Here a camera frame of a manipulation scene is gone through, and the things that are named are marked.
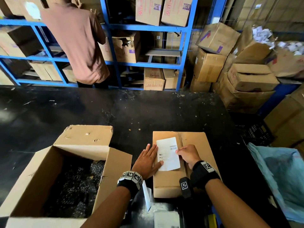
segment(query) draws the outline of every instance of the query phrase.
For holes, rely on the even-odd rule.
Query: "blue metal shelf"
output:
[[[179,70],[179,73],[183,73],[184,65],[186,61],[187,56],[187,50],[190,43],[191,33],[192,33],[192,26],[193,26],[193,20],[194,15],[196,11],[196,6],[198,0],[192,1],[191,10],[189,13],[189,20],[188,25],[186,27],[180,27],[180,26],[168,26],[168,25],[161,25],[161,26],[153,26],[153,25],[123,25],[123,24],[110,24],[108,19],[108,11],[106,7],[105,0],[100,0],[101,7],[105,19],[105,24],[102,24],[101,26],[105,31],[107,31],[108,39],[109,39],[109,45],[112,54],[115,54],[114,51],[114,45],[112,42],[112,34],[111,30],[113,29],[120,29],[120,30],[133,30],[133,31],[158,31],[158,32],[181,32],[181,42],[179,50],[182,51],[182,56],[178,60],[178,64],[162,64],[162,63],[152,63],[151,57],[148,62],[137,62],[137,63],[122,63],[117,62],[116,56],[113,56],[113,61],[105,61],[107,65],[114,65],[116,76],[118,80],[118,87],[117,88],[127,88],[127,89],[140,89],[142,88],[129,88],[129,87],[122,87],[121,80],[120,80],[120,72],[118,69],[118,66],[136,66],[136,67],[154,67],[154,68],[164,68],[164,69],[177,69]],[[224,10],[226,0],[213,0],[213,7],[211,9],[211,12],[209,14],[209,20],[208,23],[215,23],[218,22],[222,12]],[[0,66],[8,73],[8,75],[17,83],[17,85],[20,85],[21,83],[29,83],[29,84],[41,84],[41,85],[56,85],[56,86],[64,86],[64,87],[77,87],[76,83],[70,83],[68,82],[66,76],[64,75],[63,71],[58,68],[56,65],[56,62],[69,62],[67,58],[62,57],[56,57],[51,52],[49,46],[44,40],[44,37],[41,35],[41,32],[39,30],[39,27],[46,26],[42,22],[28,22],[27,20],[16,20],[16,19],[1,19],[0,25],[27,25],[31,26],[33,31],[36,33],[37,38],[39,39],[41,45],[43,46],[47,56],[29,56],[29,57],[12,57],[12,56],[0,56]],[[13,75],[13,73],[9,70],[9,68],[6,66],[6,64],[2,61],[1,58],[8,58],[8,59],[23,59],[23,60],[38,60],[38,61],[50,61],[53,63],[55,69],[59,73],[59,76],[61,77],[62,81],[44,81],[44,80],[27,80],[27,79],[16,79]],[[177,88],[176,91],[179,90],[179,86],[181,83],[181,77],[182,75],[179,75],[178,82],[177,82]]]

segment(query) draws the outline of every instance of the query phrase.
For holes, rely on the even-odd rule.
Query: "black plastic crate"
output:
[[[251,142],[256,146],[268,146],[274,141],[275,137],[259,115],[231,112],[230,116],[246,145]]]

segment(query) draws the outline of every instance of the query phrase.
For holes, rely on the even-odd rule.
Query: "person in pink shirt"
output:
[[[108,88],[110,72],[98,43],[105,44],[105,33],[95,14],[79,9],[71,0],[47,0],[40,12],[72,66],[78,87]]]

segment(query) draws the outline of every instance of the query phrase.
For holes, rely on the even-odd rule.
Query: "light blue plastic sack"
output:
[[[287,220],[304,223],[304,161],[297,149],[248,144]]]

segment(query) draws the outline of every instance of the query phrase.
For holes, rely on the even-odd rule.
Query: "table surface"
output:
[[[132,163],[152,142],[153,131],[205,132],[226,186],[271,227],[288,227],[282,211],[269,203],[272,193],[229,113],[212,93],[0,88],[0,205],[33,153],[78,124],[113,126],[110,146],[132,154]],[[153,212],[173,210],[173,201],[153,199],[147,212],[140,192],[132,204],[131,226],[154,227]],[[0,227],[5,222],[0,219]]]

